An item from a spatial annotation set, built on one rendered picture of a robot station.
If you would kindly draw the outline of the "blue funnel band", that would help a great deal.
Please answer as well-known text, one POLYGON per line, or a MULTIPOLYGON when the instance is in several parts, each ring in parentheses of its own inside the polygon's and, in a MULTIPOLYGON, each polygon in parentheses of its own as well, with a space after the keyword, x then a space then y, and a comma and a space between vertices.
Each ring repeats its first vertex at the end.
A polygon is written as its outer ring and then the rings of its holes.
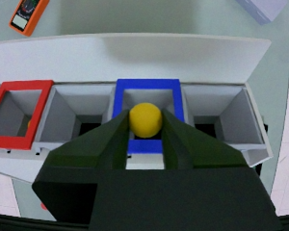
MULTIPOLYGON (((174 115, 184 122, 179 79, 117 79, 113 118, 121 112, 123 89, 172 90, 174 115)), ((128 153, 162 154, 161 140, 130 140, 128 153)))

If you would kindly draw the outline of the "red funnel rim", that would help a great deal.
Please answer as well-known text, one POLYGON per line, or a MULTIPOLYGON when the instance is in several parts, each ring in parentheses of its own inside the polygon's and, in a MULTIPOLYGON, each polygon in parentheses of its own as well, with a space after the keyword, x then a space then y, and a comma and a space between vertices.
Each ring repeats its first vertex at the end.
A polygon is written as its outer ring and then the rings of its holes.
POLYGON ((6 90, 42 90, 25 137, 0 136, 0 148, 31 150, 53 80, 7 81, 0 87, 0 102, 6 90))

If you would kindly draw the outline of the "orange digital multimeter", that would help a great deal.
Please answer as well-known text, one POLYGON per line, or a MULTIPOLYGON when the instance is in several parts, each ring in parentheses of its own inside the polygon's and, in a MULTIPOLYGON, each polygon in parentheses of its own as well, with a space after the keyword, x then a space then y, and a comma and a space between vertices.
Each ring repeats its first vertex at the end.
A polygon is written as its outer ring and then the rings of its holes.
POLYGON ((20 0, 9 26, 24 36, 31 36, 50 0, 20 0))

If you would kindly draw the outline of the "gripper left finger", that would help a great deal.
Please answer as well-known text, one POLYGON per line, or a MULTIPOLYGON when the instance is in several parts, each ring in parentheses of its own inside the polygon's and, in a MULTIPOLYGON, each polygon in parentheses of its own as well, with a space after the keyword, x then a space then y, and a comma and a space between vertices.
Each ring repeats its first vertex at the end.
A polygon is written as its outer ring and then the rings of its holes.
POLYGON ((41 167, 126 169, 130 134, 128 116, 129 109, 124 109, 110 121, 52 149, 41 167))

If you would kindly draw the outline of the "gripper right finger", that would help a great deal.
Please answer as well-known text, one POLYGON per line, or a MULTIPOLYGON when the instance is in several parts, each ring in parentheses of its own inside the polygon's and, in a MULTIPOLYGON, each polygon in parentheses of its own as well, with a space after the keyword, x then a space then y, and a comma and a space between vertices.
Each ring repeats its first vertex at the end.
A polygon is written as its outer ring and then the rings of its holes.
POLYGON ((240 150, 181 121, 167 109, 161 113, 164 169, 249 166, 240 150))

